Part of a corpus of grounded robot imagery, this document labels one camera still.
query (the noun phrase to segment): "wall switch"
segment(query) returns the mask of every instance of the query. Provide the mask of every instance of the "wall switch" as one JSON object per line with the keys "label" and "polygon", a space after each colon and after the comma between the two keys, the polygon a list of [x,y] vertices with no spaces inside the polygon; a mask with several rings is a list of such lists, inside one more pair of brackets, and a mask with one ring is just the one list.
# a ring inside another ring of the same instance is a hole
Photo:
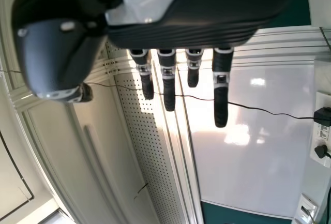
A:
{"label": "wall switch", "polygon": [[292,224],[313,224],[310,215],[315,218],[318,207],[305,195],[301,195]]}
{"label": "wall switch", "polygon": [[[322,107],[331,107],[331,95],[323,94],[316,92],[316,105],[315,110],[318,110]],[[314,122],[313,124],[313,133],[312,133],[312,142],[310,147],[310,157],[321,165],[331,168],[331,159],[328,157],[319,158],[315,153],[315,147],[319,145],[326,145],[328,150],[331,149],[331,128],[323,126]]]}

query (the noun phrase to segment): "wire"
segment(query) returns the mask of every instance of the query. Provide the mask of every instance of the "wire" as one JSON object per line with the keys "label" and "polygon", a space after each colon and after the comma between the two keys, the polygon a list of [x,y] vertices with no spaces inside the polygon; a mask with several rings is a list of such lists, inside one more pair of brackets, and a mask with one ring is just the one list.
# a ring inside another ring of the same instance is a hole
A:
{"label": "wire", "polygon": [[[121,88],[128,89],[130,91],[141,91],[142,90],[142,88],[128,88],[128,87],[121,86],[121,85],[105,85],[105,84],[101,84],[101,83],[92,83],[92,82],[87,82],[87,84],[96,84],[96,85],[100,85],[100,86],[103,86],[103,87],[121,87]],[[158,92],[155,92],[155,94],[161,95],[161,96],[164,95],[164,93],[158,93]],[[191,96],[191,95],[175,95],[175,96],[177,96],[177,97],[191,97],[191,98],[194,98],[194,99],[197,99],[197,100],[201,100],[201,101],[214,101],[214,99],[203,99],[203,98],[196,97],[196,96]],[[260,111],[263,111],[263,112],[266,112],[266,113],[272,114],[272,115],[287,115],[287,116],[292,117],[292,118],[297,119],[297,120],[322,120],[322,121],[329,121],[328,119],[321,119],[321,118],[314,118],[314,117],[296,117],[296,116],[293,116],[293,115],[290,115],[290,114],[286,114],[286,113],[273,113],[273,112],[270,112],[270,111],[265,110],[265,109],[255,108],[255,107],[249,107],[249,106],[246,106],[246,105],[242,105],[242,104],[234,103],[234,102],[230,102],[230,101],[228,101],[228,104],[235,105],[235,106],[238,106],[238,107],[242,107],[242,108],[245,108],[245,109],[260,110]]]}
{"label": "wire", "polygon": [[325,224],[329,224],[329,220],[330,220],[330,196],[331,196],[331,187],[329,189],[329,193],[327,194],[326,222],[325,222]]}
{"label": "wire", "polygon": [[324,38],[325,42],[327,43],[327,46],[329,47],[329,50],[331,51],[330,43],[329,43],[329,41],[327,40],[327,38],[326,38],[326,36],[325,36],[325,33],[324,33],[324,31],[323,31],[323,29],[322,29],[321,27],[320,27],[320,30],[321,30],[321,32],[322,32],[322,35],[323,35],[323,38]]}
{"label": "wire", "polygon": [[317,224],[317,222],[316,222],[316,221],[314,220],[314,218],[311,216],[310,211],[307,211],[307,213],[308,213],[310,219],[312,220],[312,223],[313,223],[313,224]]}
{"label": "wire", "polygon": [[146,183],[139,191],[138,191],[138,193],[137,193],[137,195],[133,198],[133,200],[135,200],[137,197],[138,197],[138,195],[139,195],[139,193],[146,187],[148,185],[148,183]]}

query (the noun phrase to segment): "teal wall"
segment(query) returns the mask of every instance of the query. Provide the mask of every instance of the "teal wall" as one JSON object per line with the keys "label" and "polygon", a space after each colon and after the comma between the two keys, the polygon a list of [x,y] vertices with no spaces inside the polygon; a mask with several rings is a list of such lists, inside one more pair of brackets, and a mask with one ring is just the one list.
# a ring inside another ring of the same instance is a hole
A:
{"label": "teal wall", "polygon": [[[264,28],[311,25],[308,0],[292,0],[286,10]],[[290,220],[249,214],[202,202],[205,224],[290,224]]]}
{"label": "teal wall", "polygon": [[291,224],[291,220],[255,215],[202,202],[205,224]]}
{"label": "teal wall", "polygon": [[309,25],[311,22],[308,0],[292,0],[286,10],[264,28]]}

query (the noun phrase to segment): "black plug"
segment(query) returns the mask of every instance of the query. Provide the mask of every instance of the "black plug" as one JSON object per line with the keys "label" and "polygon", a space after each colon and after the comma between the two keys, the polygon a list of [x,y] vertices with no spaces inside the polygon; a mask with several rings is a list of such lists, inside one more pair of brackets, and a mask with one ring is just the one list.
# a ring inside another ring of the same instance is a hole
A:
{"label": "black plug", "polygon": [[331,126],[331,108],[323,107],[314,112],[314,122],[326,127]]}
{"label": "black plug", "polygon": [[331,155],[327,152],[326,145],[319,145],[319,146],[315,147],[314,150],[319,158],[324,158],[325,156],[328,158],[331,158]]}

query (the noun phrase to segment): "black cable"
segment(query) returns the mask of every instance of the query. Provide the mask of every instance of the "black cable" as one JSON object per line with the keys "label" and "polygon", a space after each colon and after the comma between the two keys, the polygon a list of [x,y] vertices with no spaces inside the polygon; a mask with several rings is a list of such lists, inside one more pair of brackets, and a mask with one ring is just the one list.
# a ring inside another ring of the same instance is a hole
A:
{"label": "black cable", "polygon": [[321,30],[321,32],[322,32],[322,35],[323,35],[323,38],[324,38],[325,42],[327,43],[327,46],[329,47],[329,50],[331,51],[330,43],[329,43],[329,41],[327,40],[327,38],[326,38],[326,36],[325,36],[325,33],[324,33],[324,31],[323,31],[323,29],[322,29],[321,27],[320,27],[320,30]]}
{"label": "black cable", "polygon": [[310,219],[312,220],[312,223],[313,223],[313,224],[317,224],[317,223],[315,222],[315,219],[311,216],[310,211],[307,211],[307,212],[308,212],[308,215],[309,215]]}
{"label": "black cable", "polygon": [[331,195],[331,187],[329,189],[329,193],[327,194],[326,222],[325,222],[325,224],[329,224],[329,219],[330,219],[330,195]]}
{"label": "black cable", "polygon": [[[104,85],[104,84],[101,84],[101,83],[92,83],[92,82],[87,82],[87,84],[96,84],[96,85],[100,85],[100,86],[103,86],[103,87],[121,87],[121,88],[128,89],[130,91],[141,91],[142,90],[142,88],[128,88],[128,87],[121,86],[121,85]],[[158,92],[155,92],[155,94],[161,95],[161,96],[164,95],[163,93],[158,93]],[[191,97],[191,98],[201,100],[201,101],[214,101],[214,99],[203,99],[203,98],[199,98],[199,97],[191,96],[191,95],[175,95],[175,96],[177,96],[177,97]],[[265,110],[265,109],[249,107],[249,106],[246,106],[246,105],[242,105],[242,104],[234,103],[234,102],[230,102],[230,101],[228,101],[228,104],[235,105],[235,106],[238,106],[238,107],[242,107],[242,108],[245,108],[245,109],[260,110],[260,111],[263,111],[263,112],[266,112],[266,113],[272,114],[272,115],[287,115],[287,116],[292,117],[292,118],[297,119],[297,120],[323,120],[323,121],[328,121],[327,119],[314,118],[314,117],[296,117],[296,116],[286,114],[286,113],[277,113],[277,114],[275,114],[275,113],[270,112],[270,111]]]}
{"label": "black cable", "polygon": [[148,185],[148,183],[146,183],[138,192],[137,192],[137,195],[133,198],[133,200],[135,200],[137,197],[138,197],[138,195],[139,195],[139,193],[146,187]]}
{"label": "black cable", "polygon": [[10,159],[12,165],[14,166],[16,172],[18,173],[18,175],[19,175],[21,181],[23,182],[24,186],[26,187],[27,191],[28,191],[29,194],[31,195],[31,197],[28,198],[25,202],[23,202],[22,204],[20,204],[20,205],[17,206],[16,208],[14,208],[12,211],[10,211],[9,213],[7,213],[6,215],[2,216],[2,217],[0,218],[0,222],[1,222],[1,221],[4,220],[5,218],[7,218],[9,215],[13,214],[13,213],[16,212],[17,210],[19,210],[21,207],[23,207],[24,205],[28,204],[31,200],[33,200],[33,199],[35,198],[35,195],[32,193],[32,191],[31,191],[29,185],[27,184],[27,182],[25,181],[25,179],[24,179],[22,173],[20,172],[19,168],[17,167],[17,165],[16,165],[16,163],[15,163],[15,161],[14,161],[14,159],[13,159],[13,157],[12,157],[12,155],[11,155],[9,149],[8,149],[8,146],[7,146],[6,142],[5,142],[5,139],[4,139],[4,137],[2,136],[1,131],[0,131],[0,139],[2,140],[2,143],[3,143],[3,145],[4,145],[4,148],[5,148],[5,150],[6,150],[7,154],[8,154],[8,156],[9,156],[9,159]]}

